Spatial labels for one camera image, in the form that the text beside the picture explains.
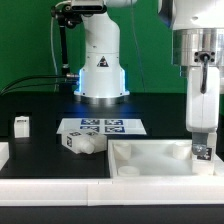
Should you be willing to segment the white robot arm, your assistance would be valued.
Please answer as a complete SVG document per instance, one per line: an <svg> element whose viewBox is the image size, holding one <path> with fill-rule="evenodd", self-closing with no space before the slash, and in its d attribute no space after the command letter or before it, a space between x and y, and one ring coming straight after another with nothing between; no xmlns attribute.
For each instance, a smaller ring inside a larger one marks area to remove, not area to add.
<svg viewBox="0 0 224 224"><path fill-rule="evenodd" d="M107 13L138 0L63 0L51 9L60 32L82 23L85 64L79 71L80 100L114 103L129 92L119 63L120 30ZM218 128L219 97L224 79L224 0L158 0L158 16L172 30L172 63L187 79L186 129L192 152L206 154L208 136Z"/></svg>

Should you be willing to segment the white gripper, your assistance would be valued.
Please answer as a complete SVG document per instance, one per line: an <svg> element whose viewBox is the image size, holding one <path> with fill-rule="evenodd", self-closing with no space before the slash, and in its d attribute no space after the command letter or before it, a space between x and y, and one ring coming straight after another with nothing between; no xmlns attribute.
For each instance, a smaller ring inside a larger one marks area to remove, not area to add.
<svg viewBox="0 0 224 224"><path fill-rule="evenodd" d="M218 128L220 72L209 67L206 92L201 92L203 73L201 67L191 67L187 83L186 128L192 132L192 153L203 156L207 150L208 134Z"/></svg>

